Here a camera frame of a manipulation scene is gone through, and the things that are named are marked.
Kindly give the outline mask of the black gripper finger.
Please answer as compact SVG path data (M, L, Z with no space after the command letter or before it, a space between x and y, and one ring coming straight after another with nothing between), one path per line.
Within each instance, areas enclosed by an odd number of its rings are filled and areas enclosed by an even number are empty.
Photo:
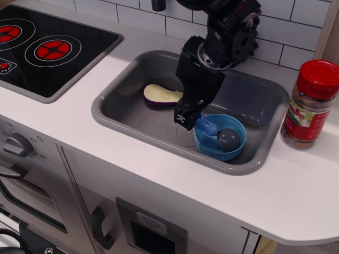
M190 105L188 109L188 130L192 130L200 113L202 111L201 105Z
M185 110L181 103L176 103L174 110L174 122L182 127L194 127L194 112L192 110Z

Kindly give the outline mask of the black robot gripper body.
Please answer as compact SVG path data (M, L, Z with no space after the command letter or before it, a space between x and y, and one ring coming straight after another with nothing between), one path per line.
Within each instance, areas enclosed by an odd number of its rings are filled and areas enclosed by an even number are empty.
M182 48L176 76L183 85L183 96L178 105L184 111L203 110L212 103L225 74L215 71L199 60L199 49L204 43L202 37L192 36Z

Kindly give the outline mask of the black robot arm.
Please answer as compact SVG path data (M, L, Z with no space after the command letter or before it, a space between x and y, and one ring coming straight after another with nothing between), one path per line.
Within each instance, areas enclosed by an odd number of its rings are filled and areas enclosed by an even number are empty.
M190 37L182 48L176 76L183 85L174 121L187 130L220 90L225 71L245 62L258 48L255 41L260 23L258 1L180 1L208 16L207 35Z

